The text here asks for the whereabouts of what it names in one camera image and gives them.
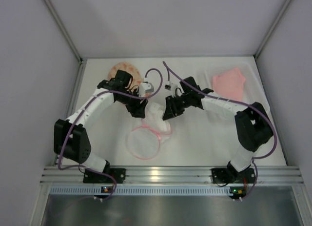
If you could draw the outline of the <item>white mesh laundry bag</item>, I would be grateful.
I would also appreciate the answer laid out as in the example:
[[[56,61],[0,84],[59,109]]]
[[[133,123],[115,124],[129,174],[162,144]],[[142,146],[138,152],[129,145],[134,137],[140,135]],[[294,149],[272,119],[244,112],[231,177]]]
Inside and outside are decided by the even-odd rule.
[[[140,160],[156,157],[161,146],[170,139],[172,127],[169,122],[145,123],[133,128],[126,136],[126,148]]]

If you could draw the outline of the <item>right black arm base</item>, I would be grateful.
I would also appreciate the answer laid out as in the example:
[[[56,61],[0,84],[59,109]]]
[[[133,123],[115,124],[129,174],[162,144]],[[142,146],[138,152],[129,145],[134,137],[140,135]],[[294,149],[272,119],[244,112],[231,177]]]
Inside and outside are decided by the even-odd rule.
[[[230,163],[226,167],[212,168],[211,173],[213,183],[221,186],[228,184],[252,184],[256,178],[255,171],[251,166],[238,172]]]

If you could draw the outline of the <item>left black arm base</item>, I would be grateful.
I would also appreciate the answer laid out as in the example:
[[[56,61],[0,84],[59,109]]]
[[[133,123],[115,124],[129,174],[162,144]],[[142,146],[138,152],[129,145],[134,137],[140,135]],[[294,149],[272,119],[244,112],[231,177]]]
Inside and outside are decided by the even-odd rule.
[[[122,184],[126,177],[125,168],[110,168],[107,175],[97,174],[86,169],[84,171],[84,184],[112,184],[113,179],[117,184]]]

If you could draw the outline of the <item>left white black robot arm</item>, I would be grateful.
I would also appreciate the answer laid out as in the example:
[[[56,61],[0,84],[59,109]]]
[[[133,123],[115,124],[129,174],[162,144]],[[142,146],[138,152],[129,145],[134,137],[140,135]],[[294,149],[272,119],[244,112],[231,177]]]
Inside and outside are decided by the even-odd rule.
[[[59,119],[54,125],[54,152],[96,172],[107,173],[109,162],[96,155],[87,134],[104,110],[120,102],[134,118],[145,118],[146,94],[154,91],[151,83],[143,81],[130,88],[131,74],[118,70],[115,77],[103,80],[90,99],[73,115]]]

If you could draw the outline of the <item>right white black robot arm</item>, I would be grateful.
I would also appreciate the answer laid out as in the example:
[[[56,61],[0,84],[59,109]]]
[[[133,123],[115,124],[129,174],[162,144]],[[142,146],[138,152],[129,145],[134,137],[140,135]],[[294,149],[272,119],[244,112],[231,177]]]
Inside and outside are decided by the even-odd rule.
[[[181,95],[165,98],[164,121],[180,116],[192,106],[214,112],[235,123],[239,147],[227,168],[237,173],[245,171],[252,162],[255,152],[273,137],[270,120],[262,104],[251,105],[223,99],[209,88],[201,89],[193,77],[180,81]]]

